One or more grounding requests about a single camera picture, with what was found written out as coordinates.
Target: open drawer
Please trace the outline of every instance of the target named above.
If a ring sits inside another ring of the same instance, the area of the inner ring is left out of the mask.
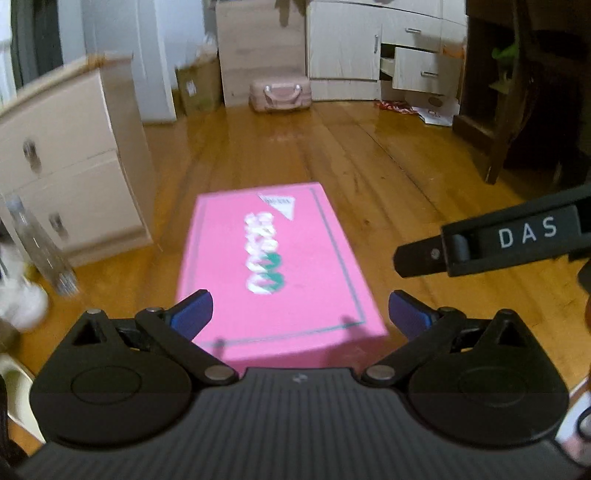
[[[380,70],[392,77],[394,89],[454,96],[460,80],[462,60],[396,47],[393,59],[381,59]]]

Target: wooden floor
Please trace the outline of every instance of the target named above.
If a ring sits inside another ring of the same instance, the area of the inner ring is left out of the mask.
[[[504,172],[482,181],[483,158],[452,134],[416,117],[379,111],[372,103],[317,103],[311,111],[256,115],[220,109],[148,127],[160,186],[151,247],[78,269],[82,300],[53,297],[45,324],[23,337],[18,358],[38,372],[79,314],[100,307],[111,317],[174,303],[185,236],[196,197],[205,192],[319,181],[387,319],[391,290],[403,288],[432,306],[469,316],[516,310],[566,383],[588,372],[591,338],[580,264],[545,261],[464,278],[444,274],[403,280],[392,268],[397,246],[437,235],[447,222],[514,205],[543,193],[532,174]],[[394,333],[397,345],[404,342]],[[15,437],[28,451],[35,442]]]

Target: pink suitcase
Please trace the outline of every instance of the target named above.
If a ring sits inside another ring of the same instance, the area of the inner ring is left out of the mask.
[[[309,108],[312,104],[310,80],[306,77],[255,80],[251,84],[250,103],[257,112]]]

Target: white drawer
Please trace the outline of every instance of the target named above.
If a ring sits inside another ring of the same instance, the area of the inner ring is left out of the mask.
[[[384,8],[382,43],[439,51],[441,19]]]
[[[38,160],[26,159],[26,140],[34,142]],[[0,119],[0,193],[113,149],[116,143],[95,70],[40,94]]]
[[[322,2],[344,2],[343,0],[313,0]],[[346,0],[344,3],[373,5],[375,7],[395,8],[430,17],[441,18],[441,0]]]
[[[455,96],[461,69],[461,59],[396,48],[392,88]]]
[[[116,152],[60,170],[17,190],[17,194],[64,251],[143,228]],[[56,229],[52,218],[63,227]]]

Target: plastic bag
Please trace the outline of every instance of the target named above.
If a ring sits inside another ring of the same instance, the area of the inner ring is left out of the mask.
[[[217,39],[211,33],[205,35],[203,43],[197,49],[196,64],[207,63],[217,57]]]

